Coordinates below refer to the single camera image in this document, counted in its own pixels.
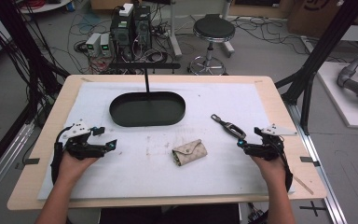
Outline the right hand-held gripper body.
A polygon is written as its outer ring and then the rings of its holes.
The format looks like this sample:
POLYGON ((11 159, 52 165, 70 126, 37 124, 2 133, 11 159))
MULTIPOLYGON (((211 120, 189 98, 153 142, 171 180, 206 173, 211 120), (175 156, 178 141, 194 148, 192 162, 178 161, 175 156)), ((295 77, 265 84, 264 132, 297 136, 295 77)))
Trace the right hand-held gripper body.
POLYGON ((262 144, 248 144, 249 149, 244 153, 249 156, 262 158, 266 161, 275 160, 284 153, 283 136, 296 135, 297 131, 277 126, 272 123, 268 127, 261 129, 266 135, 261 137, 262 144))

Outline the person's right hand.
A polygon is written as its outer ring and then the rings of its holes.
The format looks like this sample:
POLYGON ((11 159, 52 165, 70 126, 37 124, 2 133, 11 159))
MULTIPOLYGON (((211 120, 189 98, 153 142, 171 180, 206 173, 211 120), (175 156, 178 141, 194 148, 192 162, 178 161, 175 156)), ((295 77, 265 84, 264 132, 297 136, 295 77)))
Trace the person's right hand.
POLYGON ((269 188, 285 189, 285 170, 280 158, 266 161, 262 158, 252 157, 252 160, 258 166, 269 188))

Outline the person's left hand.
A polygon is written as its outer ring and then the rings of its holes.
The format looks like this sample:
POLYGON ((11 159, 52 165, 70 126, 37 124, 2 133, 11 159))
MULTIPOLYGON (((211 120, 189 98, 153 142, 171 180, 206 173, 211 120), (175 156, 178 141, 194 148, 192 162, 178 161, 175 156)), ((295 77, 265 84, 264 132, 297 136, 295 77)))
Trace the person's left hand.
POLYGON ((55 185, 72 188, 84 172, 97 160, 98 158, 78 160, 68 152, 64 152, 55 185))

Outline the black metal key clip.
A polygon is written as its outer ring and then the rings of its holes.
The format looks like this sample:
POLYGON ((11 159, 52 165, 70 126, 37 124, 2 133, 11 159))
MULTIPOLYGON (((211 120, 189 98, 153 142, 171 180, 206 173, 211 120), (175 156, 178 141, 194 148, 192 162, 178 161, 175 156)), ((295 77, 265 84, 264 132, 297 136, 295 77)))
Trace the black metal key clip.
POLYGON ((215 122, 219 123, 227 133, 236 137, 237 139, 244 139, 246 137, 246 133, 241 128, 236 126, 235 124, 233 124, 231 122, 225 122, 225 121, 221 120, 221 118, 215 114, 212 114, 211 118, 215 122))

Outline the light wooden table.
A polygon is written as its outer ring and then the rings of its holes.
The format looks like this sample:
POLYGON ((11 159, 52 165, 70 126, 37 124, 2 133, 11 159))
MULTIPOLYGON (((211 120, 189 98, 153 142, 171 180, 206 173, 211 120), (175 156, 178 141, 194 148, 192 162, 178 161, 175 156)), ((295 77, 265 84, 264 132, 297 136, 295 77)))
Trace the light wooden table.
MULTIPOLYGON (((152 75, 148 78, 149 89, 154 83, 238 83, 254 84, 261 97, 267 116, 272 123, 296 131, 281 96, 270 77, 265 76, 179 76, 152 75)), ((88 82, 141 83, 145 87, 145 79, 136 75, 71 75, 69 76, 52 107, 48 119, 39 135, 32 152, 32 157, 39 158, 38 164, 27 165, 13 189, 7 202, 10 210, 32 210, 43 207, 51 189, 50 163, 53 157, 54 144, 64 140, 63 128, 76 101, 82 84, 88 82)), ((300 157, 308 157, 303 142, 296 135, 285 135, 283 138, 284 151, 293 173, 292 189, 289 197, 292 200, 322 199, 326 195, 324 184, 312 163, 302 162, 300 157)), ((265 195, 213 195, 213 196, 182 196, 163 198, 103 198, 75 199, 71 195, 70 205, 81 207, 124 207, 148 205, 174 205, 196 203, 243 203, 264 202, 265 195)))

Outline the black oval tray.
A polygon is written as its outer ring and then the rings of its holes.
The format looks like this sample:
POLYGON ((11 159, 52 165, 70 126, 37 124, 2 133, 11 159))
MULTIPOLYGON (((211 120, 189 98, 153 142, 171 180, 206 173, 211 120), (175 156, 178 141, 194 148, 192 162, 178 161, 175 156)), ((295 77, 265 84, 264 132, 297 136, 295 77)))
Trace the black oval tray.
POLYGON ((122 127, 173 125, 185 112, 186 101, 171 91, 123 93, 109 106, 113 122, 122 127))

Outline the white foam mat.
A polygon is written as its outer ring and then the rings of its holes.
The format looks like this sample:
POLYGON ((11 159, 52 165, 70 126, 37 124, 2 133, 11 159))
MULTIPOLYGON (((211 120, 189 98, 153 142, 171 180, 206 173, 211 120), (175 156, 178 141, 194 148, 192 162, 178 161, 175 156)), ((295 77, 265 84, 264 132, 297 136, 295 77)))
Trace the white foam mat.
POLYGON ((103 145, 117 139, 115 150, 91 165, 77 182, 75 199, 163 198, 213 195, 265 195, 267 186, 255 163, 237 146, 235 137, 215 122, 215 114, 259 144, 260 129, 272 124, 254 84, 154 83, 152 91, 172 91, 186 101, 181 121, 171 126, 120 127, 109 114, 111 102, 141 83, 88 82, 81 85, 67 124, 84 120, 105 132, 89 142, 103 145), (208 155, 178 166, 172 150, 200 139, 208 155))

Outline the black T-shaped stand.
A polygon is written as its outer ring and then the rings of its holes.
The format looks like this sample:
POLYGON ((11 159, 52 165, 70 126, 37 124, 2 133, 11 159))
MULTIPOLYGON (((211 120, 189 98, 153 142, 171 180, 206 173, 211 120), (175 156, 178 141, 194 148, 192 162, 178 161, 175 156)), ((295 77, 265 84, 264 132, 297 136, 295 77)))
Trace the black T-shaped stand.
POLYGON ((148 69, 179 69, 181 64, 179 63, 111 63, 109 65, 110 68, 118 70, 118 69, 141 69, 144 71, 145 76, 145 89, 146 92, 150 92, 149 89, 149 80, 148 80, 148 69))

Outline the white floor platform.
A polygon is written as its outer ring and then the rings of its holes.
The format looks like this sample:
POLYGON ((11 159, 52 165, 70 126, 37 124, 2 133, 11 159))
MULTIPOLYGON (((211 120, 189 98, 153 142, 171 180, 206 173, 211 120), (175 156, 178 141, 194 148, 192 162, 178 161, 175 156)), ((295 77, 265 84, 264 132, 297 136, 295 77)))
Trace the white floor platform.
POLYGON ((318 71, 318 78, 345 124, 350 128, 358 128, 358 97, 337 84, 338 74, 345 66, 346 63, 325 62, 318 71))

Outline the person's dark lap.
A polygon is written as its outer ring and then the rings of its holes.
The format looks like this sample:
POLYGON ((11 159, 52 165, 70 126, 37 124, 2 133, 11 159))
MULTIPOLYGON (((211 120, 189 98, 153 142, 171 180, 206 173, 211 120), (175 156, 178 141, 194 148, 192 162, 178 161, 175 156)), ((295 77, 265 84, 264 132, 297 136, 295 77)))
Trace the person's dark lap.
POLYGON ((118 207, 101 210, 99 224, 240 224, 236 203, 118 207))

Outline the white table leg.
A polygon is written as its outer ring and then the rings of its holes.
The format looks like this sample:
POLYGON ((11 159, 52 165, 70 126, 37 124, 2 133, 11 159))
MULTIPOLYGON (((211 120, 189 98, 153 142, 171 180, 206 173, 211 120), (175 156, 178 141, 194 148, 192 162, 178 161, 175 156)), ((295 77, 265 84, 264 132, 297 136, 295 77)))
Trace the white table leg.
POLYGON ((174 57, 176 59, 180 59, 183 54, 180 49, 176 33, 175 33, 175 4, 176 0, 170 0, 170 31, 169 31, 169 39, 172 46, 172 50, 174 53, 174 57))

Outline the brown cardboard box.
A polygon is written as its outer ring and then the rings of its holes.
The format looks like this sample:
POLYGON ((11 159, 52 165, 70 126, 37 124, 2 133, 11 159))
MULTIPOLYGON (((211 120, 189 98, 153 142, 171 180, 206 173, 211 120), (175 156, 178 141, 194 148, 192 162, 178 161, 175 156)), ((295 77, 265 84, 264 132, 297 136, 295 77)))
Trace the brown cardboard box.
POLYGON ((288 19, 291 34, 322 37, 326 31, 337 30, 351 11, 336 20, 346 0, 297 0, 288 19))

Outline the small white box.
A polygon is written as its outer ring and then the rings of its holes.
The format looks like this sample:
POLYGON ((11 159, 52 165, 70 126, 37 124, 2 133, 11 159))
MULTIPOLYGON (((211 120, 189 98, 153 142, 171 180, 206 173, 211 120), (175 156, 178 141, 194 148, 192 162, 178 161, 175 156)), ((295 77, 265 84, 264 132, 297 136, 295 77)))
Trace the small white box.
POLYGON ((133 4, 125 3, 119 11, 120 16, 128 17, 132 13, 133 4))

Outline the white round table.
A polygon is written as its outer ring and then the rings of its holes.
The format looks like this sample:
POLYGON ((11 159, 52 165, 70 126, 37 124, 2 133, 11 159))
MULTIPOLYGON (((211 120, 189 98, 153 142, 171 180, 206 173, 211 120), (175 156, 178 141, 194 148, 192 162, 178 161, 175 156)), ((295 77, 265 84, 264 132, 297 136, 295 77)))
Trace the white round table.
POLYGON ((31 0, 31 4, 22 3, 20 11, 24 14, 46 12, 64 7, 71 2, 72 0, 61 0, 60 3, 50 3, 48 0, 31 0))

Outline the black metal frame post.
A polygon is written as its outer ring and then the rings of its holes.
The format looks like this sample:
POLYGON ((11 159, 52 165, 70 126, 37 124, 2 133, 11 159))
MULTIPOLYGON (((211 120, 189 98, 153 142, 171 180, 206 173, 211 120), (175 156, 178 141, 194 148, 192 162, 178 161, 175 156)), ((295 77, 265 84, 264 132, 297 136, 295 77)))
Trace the black metal frame post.
POLYGON ((332 19, 304 64, 291 76, 275 83, 277 89, 289 84, 288 90, 281 95, 282 100, 289 105, 296 105, 298 97, 303 95, 299 124, 306 135, 310 134, 309 114, 313 80, 324 61, 357 17, 358 0, 344 0, 337 15, 332 19))

